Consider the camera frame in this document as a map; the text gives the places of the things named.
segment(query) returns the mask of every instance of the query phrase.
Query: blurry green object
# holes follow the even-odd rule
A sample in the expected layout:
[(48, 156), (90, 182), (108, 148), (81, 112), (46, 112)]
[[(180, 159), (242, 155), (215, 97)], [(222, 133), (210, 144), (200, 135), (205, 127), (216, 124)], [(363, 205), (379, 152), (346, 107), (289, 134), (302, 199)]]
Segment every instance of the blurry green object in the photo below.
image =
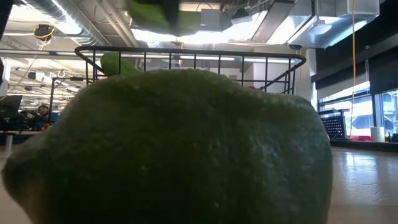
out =
[(333, 178), (310, 102), (200, 70), (94, 82), (2, 174), (35, 224), (326, 224)]
[[(101, 67), (105, 75), (119, 75), (119, 55), (106, 53), (101, 57)], [(120, 75), (138, 75), (141, 72), (129, 61), (121, 59)]]
[(178, 22), (172, 28), (159, 5), (139, 4), (135, 0), (128, 2), (130, 16), (140, 29), (176, 36), (189, 35), (199, 31), (200, 12), (179, 11)]

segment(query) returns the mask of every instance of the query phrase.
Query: exposed pipe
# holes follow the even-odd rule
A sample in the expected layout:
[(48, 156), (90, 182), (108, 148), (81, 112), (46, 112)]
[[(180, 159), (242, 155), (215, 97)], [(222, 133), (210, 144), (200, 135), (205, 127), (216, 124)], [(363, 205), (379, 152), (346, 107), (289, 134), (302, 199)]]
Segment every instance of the exposed pipe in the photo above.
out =
[(122, 28), (124, 33), (127, 35), (127, 37), (131, 40), (131, 42), (134, 44), (135, 47), (139, 47), (139, 44), (134, 37), (134, 35), (131, 32), (131, 29), (128, 29), (126, 26), (126, 22), (123, 20), (123, 18), (120, 16), (118, 12), (116, 12), (115, 8), (110, 5), (109, 1), (107, 0), (97, 0), (100, 1), (100, 3), (103, 4), (104, 8), (116, 19), (116, 21), (119, 23), (119, 26)]
[[(39, 88), (51, 88), (51, 84), (21, 84), (18, 85), (19, 87), (39, 87)], [(59, 85), (57, 88), (71, 88), (71, 87), (75, 87), (75, 88), (84, 88), (86, 87), (85, 85), (68, 85), (68, 86), (63, 86), (63, 85)]]
[[(28, 35), (34, 35), (32, 31), (5, 31), (3, 35), (6, 36), (28, 36)], [(58, 38), (71, 38), (71, 39), (90, 39), (90, 36), (82, 36), (82, 35), (73, 35), (73, 34), (53, 34), (53, 37), (58, 37)]]
[(129, 39), (128, 37), (126, 37), (125, 33), (120, 29), (120, 27), (115, 23), (115, 21), (113, 20), (113, 18), (111, 18), (111, 16), (108, 14), (108, 12), (106, 12), (106, 9), (104, 8), (104, 6), (100, 3), (99, 0), (93, 0), (94, 3), (96, 4), (97, 8), (102, 12), (102, 14), (104, 15), (105, 19), (108, 20), (108, 22), (111, 24), (111, 26), (113, 27), (113, 29), (115, 29), (115, 31), (119, 34), (119, 36), (122, 38), (122, 40), (127, 44), (128, 47), (134, 47), (134, 42)]
[[(35, 94), (35, 93), (8, 93), (7, 96), (38, 96), (38, 97), (50, 97), (51, 94)], [(72, 97), (74, 94), (54, 94), (54, 97)]]
[(79, 45), (111, 45), (78, 7), (69, 0), (21, 0), (32, 9), (49, 17), (64, 34), (88, 38), (74, 39)]

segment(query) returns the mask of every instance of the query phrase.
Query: red object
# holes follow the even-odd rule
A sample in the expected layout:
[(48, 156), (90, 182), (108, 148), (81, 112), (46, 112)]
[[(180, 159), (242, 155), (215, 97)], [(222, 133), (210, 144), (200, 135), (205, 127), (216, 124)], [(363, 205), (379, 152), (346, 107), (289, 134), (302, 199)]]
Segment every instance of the red object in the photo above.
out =
[(348, 138), (353, 141), (372, 141), (370, 136), (350, 136)]

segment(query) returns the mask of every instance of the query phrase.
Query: metal wire rack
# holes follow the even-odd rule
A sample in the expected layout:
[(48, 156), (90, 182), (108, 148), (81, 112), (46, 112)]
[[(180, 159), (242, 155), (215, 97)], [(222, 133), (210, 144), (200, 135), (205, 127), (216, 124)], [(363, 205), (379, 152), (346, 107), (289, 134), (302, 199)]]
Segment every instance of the metal wire rack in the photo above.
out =
[[(220, 50), (191, 50), (191, 49), (153, 49), (153, 48), (134, 48), (134, 47), (100, 47), (100, 46), (81, 46), (75, 49), (77, 56), (86, 62), (86, 77), (79, 78), (79, 81), (85, 80), (86, 85), (99, 80), (99, 77), (107, 77), (104, 70), (97, 61), (104, 53), (114, 53), (119, 56), (119, 73), (121, 73), (122, 58), (134, 58), (142, 62), (143, 72), (147, 70), (148, 61), (152, 59), (162, 59), (169, 62), (168, 69), (174, 69), (172, 62), (176, 60), (193, 60), (193, 69), (198, 68), (198, 61), (212, 61), (217, 63), (217, 72), (221, 74), (222, 64), (224, 61), (240, 63), (241, 78), (235, 79), (242, 86), (245, 83), (262, 83), (260, 87), (262, 91), (275, 83), (284, 85), (281, 94), (294, 94), (296, 69), (302, 66), (307, 59), (303, 55), (295, 54), (273, 54), (260, 52), (233, 52)], [(287, 63), (287, 70), (273, 79), (269, 79), (269, 64), (275, 60), (283, 60)], [(265, 65), (264, 78), (248, 79), (245, 78), (245, 65), (248, 63), (262, 63)], [(89, 76), (89, 65), (93, 67), (92, 76)], [(59, 78), (53, 78), (52, 91), (50, 99), (50, 112), (52, 111), (53, 90), (56, 88), (55, 81)]]

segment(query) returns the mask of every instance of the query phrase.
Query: wooden surface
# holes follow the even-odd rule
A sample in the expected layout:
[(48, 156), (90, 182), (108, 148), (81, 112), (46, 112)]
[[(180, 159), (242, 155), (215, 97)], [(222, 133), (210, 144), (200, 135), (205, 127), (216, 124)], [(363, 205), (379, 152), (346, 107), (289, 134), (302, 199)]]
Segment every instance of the wooden surface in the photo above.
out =
[[(333, 149), (329, 224), (398, 224), (398, 154)], [(0, 168), (5, 158), (0, 155)], [(0, 181), (0, 223), (29, 224)]]

